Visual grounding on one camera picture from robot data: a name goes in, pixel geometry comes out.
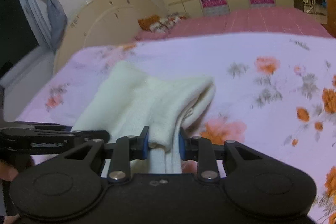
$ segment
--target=floral bedsheet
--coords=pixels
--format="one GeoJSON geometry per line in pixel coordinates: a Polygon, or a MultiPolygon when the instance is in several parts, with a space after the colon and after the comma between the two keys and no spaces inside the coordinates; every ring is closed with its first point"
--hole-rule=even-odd
{"type": "MultiPolygon", "coordinates": [[[[71,58],[18,120],[73,125],[122,59],[167,80],[211,75],[215,98],[189,133],[216,144],[235,139],[307,172],[318,187],[310,217],[319,224],[334,224],[335,56],[335,39],[277,33],[87,48],[71,58]]],[[[184,171],[194,168],[189,162],[184,171]]]]}

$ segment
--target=curved beige headboard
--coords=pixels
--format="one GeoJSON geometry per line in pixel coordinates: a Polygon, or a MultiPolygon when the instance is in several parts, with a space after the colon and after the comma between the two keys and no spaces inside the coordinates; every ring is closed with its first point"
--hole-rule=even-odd
{"type": "Polygon", "coordinates": [[[93,0],[69,23],[57,51],[54,73],[78,50],[85,47],[130,42],[140,30],[138,19],[164,16],[150,0],[93,0]]]}

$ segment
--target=cloth fold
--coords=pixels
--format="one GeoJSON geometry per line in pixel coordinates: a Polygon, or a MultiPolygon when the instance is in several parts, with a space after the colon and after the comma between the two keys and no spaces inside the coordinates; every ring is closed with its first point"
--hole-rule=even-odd
{"type": "Polygon", "coordinates": [[[115,142],[149,126],[148,160],[133,161],[132,172],[180,173],[179,128],[192,125],[214,95],[209,76],[163,81],[120,61],[72,130],[107,130],[115,142]]]}

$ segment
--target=window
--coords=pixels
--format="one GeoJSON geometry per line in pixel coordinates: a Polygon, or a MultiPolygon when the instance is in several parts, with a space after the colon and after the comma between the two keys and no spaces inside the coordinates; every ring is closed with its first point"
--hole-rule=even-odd
{"type": "Polygon", "coordinates": [[[0,0],[0,78],[38,46],[19,0],[0,0]]]}

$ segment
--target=blue stool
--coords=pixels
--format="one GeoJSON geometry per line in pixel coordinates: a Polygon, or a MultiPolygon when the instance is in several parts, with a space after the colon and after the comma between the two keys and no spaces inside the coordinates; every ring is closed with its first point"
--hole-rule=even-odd
{"type": "Polygon", "coordinates": [[[322,0],[322,6],[323,6],[324,8],[327,8],[327,0],[322,0]]]}

